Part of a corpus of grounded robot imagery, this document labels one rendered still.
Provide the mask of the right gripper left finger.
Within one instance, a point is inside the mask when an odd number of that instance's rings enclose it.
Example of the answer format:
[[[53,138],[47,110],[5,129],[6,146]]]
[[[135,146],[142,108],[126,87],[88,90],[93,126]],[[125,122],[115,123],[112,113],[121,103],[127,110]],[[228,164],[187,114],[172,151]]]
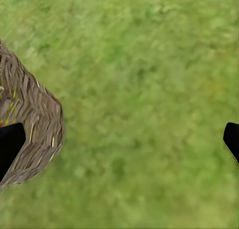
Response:
[[[0,128],[0,182],[26,142],[22,123]]]

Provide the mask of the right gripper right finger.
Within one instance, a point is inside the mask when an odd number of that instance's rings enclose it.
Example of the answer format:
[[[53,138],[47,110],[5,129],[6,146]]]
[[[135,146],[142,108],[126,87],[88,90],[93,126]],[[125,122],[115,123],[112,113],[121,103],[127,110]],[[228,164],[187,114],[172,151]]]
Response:
[[[239,163],[239,124],[228,122],[223,140]]]

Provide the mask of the wicker basket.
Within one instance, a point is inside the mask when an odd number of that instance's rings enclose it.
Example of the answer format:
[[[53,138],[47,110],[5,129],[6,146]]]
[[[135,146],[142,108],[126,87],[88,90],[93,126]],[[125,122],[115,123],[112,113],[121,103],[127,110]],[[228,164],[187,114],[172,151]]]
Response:
[[[0,122],[0,128],[20,122],[26,135],[0,188],[33,180],[63,147],[66,125],[61,103],[1,40]]]

